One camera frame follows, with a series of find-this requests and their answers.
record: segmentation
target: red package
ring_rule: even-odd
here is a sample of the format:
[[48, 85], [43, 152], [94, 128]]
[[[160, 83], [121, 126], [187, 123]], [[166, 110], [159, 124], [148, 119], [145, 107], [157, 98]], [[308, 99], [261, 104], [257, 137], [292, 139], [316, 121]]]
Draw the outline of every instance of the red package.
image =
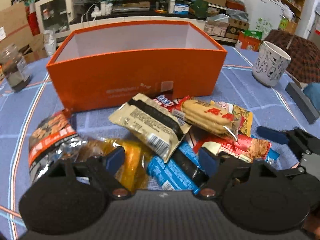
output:
[[271, 143], [264, 139], [255, 139], [243, 134], [238, 135], [238, 141], [231, 138], [220, 138], [209, 134], [205, 139], [198, 141], [193, 151], [197, 153], [201, 147], [207, 148], [212, 154], [226, 152], [238, 159], [251, 163], [254, 159], [265, 159], [271, 148]]
[[175, 102], [169, 100], [167, 95], [159, 95], [153, 100], [156, 101], [160, 106], [168, 109], [169, 112], [171, 112], [172, 109], [174, 109], [175, 106], [177, 105]]

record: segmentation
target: glass cabinet door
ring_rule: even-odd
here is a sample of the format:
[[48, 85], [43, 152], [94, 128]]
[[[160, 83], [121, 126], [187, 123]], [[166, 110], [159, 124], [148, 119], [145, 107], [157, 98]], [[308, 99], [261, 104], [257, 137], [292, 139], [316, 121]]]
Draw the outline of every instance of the glass cabinet door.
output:
[[45, 30], [60, 33], [69, 30], [66, 0], [53, 0], [40, 5]]

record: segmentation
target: yellow snack wrapper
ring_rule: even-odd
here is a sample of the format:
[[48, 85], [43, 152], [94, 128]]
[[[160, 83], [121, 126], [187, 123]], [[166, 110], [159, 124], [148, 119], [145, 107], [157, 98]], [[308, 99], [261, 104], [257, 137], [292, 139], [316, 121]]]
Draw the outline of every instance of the yellow snack wrapper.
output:
[[143, 167], [143, 163], [151, 160], [152, 153], [141, 142], [117, 138], [105, 139], [104, 141], [91, 139], [80, 151], [77, 161], [85, 161], [92, 155], [106, 156], [119, 146], [124, 148], [125, 160], [115, 178], [131, 192], [147, 188], [149, 176]]
[[233, 105], [230, 103], [225, 102], [214, 102], [211, 100], [211, 105], [218, 105], [226, 110], [228, 110], [230, 113], [235, 115], [237, 118], [243, 117], [244, 122], [240, 128], [240, 132], [248, 137], [251, 137], [251, 126], [253, 122], [253, 113], [242, 108], [241, 106]]

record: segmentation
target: white appliance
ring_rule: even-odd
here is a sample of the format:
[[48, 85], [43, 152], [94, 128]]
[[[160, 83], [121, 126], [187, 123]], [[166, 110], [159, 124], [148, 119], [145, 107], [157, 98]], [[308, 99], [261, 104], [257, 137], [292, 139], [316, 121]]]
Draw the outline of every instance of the white appliance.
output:
[[277, 30], [284, 6], [277, 0], [244, 0], [249, 15], [249, 30], [262, 31], [265, 39], [271, 30]]

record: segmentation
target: green package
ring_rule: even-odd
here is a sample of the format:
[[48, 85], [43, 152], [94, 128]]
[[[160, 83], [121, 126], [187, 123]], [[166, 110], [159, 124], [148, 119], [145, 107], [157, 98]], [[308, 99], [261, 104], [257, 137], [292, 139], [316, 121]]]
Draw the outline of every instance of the green package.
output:
[[258, 31], [249, 31], [249, 30], [244, 31], [244, 36], [253, 37], [258, 40], [262, 39], [262, 34], [263, 32], [258, 32]]

